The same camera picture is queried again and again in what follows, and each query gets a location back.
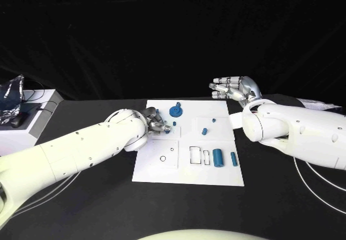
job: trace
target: crumpled foil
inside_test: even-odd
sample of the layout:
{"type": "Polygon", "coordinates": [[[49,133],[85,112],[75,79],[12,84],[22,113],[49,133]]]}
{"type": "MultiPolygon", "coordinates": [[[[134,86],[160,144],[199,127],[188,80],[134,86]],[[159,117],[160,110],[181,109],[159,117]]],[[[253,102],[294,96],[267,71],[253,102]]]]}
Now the crumpled foil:
{"type": "Polygon", "coordinates": [[[21,113],[23,99],[23,75],[0,85],[0,124],[6,124],[21,113]]]}

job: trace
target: black curtain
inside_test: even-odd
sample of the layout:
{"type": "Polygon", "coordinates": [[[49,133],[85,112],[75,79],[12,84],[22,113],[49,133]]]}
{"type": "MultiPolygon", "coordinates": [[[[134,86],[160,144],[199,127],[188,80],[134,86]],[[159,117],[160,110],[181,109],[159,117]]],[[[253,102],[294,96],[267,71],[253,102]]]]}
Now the black curtain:
{"type": "Polygon", "coordinates": [[[345,105],[345,8],[318,0],[2,1],[0,81],[74,100],[209,96],[251,76],[264,94],[345,105]]]}

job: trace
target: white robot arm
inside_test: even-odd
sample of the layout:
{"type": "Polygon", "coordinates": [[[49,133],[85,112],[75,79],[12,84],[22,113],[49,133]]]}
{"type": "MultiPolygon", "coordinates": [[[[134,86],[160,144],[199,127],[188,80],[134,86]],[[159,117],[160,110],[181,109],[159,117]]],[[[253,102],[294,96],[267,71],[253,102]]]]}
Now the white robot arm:
{"type": "Polygon", "coordinates": [[[124,149],[136,151],[149,134],[169,131],[153,107],[121,109],[106,120],[0,158],[0,229],[26,200],[44,188],[93,167],[124,149]]]}
{"type": "Polygon", "coordinates": [[[220,92],[214,98],[240,101],[243,129],[253,142],[312,164],[346,170],[346,116],[263,99],[248,76],[215,78],[209,87],[220,92]]]}

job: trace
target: black table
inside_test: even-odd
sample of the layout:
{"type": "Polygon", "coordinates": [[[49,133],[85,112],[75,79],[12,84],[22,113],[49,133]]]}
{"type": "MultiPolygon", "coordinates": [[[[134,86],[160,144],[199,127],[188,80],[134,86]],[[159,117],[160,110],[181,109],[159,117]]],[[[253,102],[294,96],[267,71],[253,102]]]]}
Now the black table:
{"type": "MultiPolygon", "coordinates": [[[[293,97],[267,98],[303,106],[293,97]]],[[[64,101],[38,144],[103,122],[116,110],[142,110],[146,104],[145,99],[64,101]]],[[[235,101],[227,104],[231,114],[243,110],[235,101]]],[[[243,129],[234,134],[245,187],[132,182],[137,152],[121,151],[80,174],[57,198],[9,221],[0,239],[136,240],[181,229],[230,230],[273,240],[345,239],[346,215],[309,192],[293,158],[251,142],[243,129]]],[[[312,174],[302,161],[299,166],[316,193],[345,206],[346,193],[312,174]]],[[[344,171],[318,170],[339,184],[346,182],[344,171]]]]}

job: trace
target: blue object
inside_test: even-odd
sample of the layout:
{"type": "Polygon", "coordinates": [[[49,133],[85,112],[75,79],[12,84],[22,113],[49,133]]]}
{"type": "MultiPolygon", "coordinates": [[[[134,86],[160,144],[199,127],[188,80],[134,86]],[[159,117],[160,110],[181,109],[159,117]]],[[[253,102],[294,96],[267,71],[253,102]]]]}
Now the blue object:
{"type": "Polygon", "coordinates": [[[214,158],[214,166],[217,168],[224,167],[224,159],[222,159],[222,150],[221,149],[212,150],[212,158],[214,158]]]}
{"type": "Polygon", "coordinates": [[[181,102],[176,103],[176,106],[173,106],[171,109],[169,109],[169,115],[173,117],[173,118],[178,118],[182,116],[183,114],[183,109],[181,108],[182,104],[181,102]]]}
{"type": "Polygon", "coordinates": [[[231,157],[232,157],[232,166],[237,167],[238,163],[237,163],[237,154],[234,152],[231,152],[231,157]]]}
{"type": "Polygon", "coordinates": [[[202,135],[207,135],[207,134],[208,134],[208,129],[204,128],[202,135]]]}

